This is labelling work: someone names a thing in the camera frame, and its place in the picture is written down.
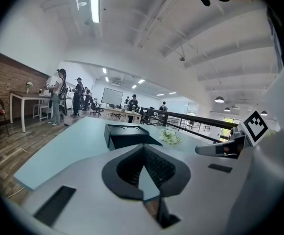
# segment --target ceiling light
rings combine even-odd
[[[99,23],[99,0],[91,0],[92,20]]]
[[[217,98],[215,99],[215,102],[217,103],[224,103],[224,99],[222,96],[217,96]]]

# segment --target black railing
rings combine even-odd
[[[195,117],[174,112],[164,112],[149,108],[141,108],[139,113],[142,115],[141,123],[156,126],[169,126],[175,130],[187,131],[189,133],[211,140],[214,143],[218,143],[221,141],[203,135],[199,132],[209,132],[210,126],[215,126],[228,130],[237,126],[237,124],[235,123],[228,123],[215,119]]]

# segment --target table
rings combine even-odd
[[[29,190],[35,190],[74,162],[110,152],[104,138],[106,124],[123,125],[122,122],[94,117],[85,117],[78,121],[35,153],[14,174],[15,179]],[[149,131],[150,136],[163,144],[164,147],[181,152],[193,153],[197,145],[207,144],[204,141],[177,132],[176,134],[182,142],[172,146],[160,140],[159,131],[163,128],[162,126],[145,124],[139,126]],[[139,187],[143,189],[145,199],[151,199],[158,195],[158,189],[145,168],[141,172]]]
[[[10,123],[13,123],[13,97],[17,97],[21,99],[21,126],[22,132],[25,132],[25,124],[24,124],[24,101],[25,100],[42,100],[42,99],[50,99],[52,100],[52,110],[50,117],[53,117],[53,98],[51,96],[40,95],[38,93],[26,93],[26,92],[10,92],[10,100],[9,100],[9,114],[10,114]]]
[[[108,112],[114,112],[114,113],[118,113],[118,114],[124,114],[124,115],[132,116],[132,117],[135,117],[135,118],[139,118],[138,123],[141,122],[142,115],[137,113],[137,112],[132,113],[132,111],[122,111],[121,109],[112,108],[112,107],[102,107],[102,109],[104,109],[104,111],[108,111]]]

